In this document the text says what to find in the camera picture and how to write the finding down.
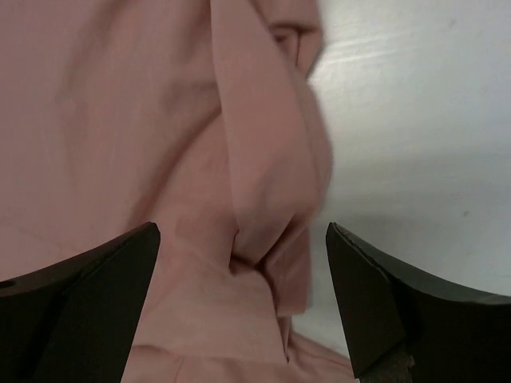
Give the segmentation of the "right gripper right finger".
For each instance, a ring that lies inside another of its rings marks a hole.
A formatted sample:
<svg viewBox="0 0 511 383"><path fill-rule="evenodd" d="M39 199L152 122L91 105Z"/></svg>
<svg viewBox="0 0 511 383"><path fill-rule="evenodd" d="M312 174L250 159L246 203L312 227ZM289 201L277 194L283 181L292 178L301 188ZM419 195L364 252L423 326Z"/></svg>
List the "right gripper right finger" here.
<svg viewBox="0 0 511 383"><path fill-rule="evenodd" d="M509 297L427 273L337 223L326 245L359 381L509 381Z"/></svg>

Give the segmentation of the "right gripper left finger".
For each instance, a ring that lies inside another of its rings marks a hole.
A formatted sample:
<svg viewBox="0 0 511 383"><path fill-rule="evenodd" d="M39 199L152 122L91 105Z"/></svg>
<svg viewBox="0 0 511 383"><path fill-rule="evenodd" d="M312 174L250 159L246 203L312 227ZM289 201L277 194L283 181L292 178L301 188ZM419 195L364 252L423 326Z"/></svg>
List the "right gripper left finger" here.
<svg viewBox="0 0 511 383"><path fill-rule="evenodd" d="M1 283L1 380L119 382L160 246L145 223Z"/></svg>

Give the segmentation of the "pink printed t-shirt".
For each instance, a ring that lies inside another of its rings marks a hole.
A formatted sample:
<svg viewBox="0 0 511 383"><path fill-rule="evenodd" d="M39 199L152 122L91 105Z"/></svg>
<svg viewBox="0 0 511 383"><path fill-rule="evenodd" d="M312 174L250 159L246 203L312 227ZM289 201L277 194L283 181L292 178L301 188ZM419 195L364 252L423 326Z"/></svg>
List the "pink printed t-shirt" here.
<svg viewBox="0 0 511 383"><path fill-rule="evenodd" d="M144 222L125 382L350 382L298 335L332 151L315 1L4 1L1 276Z"/></svg>

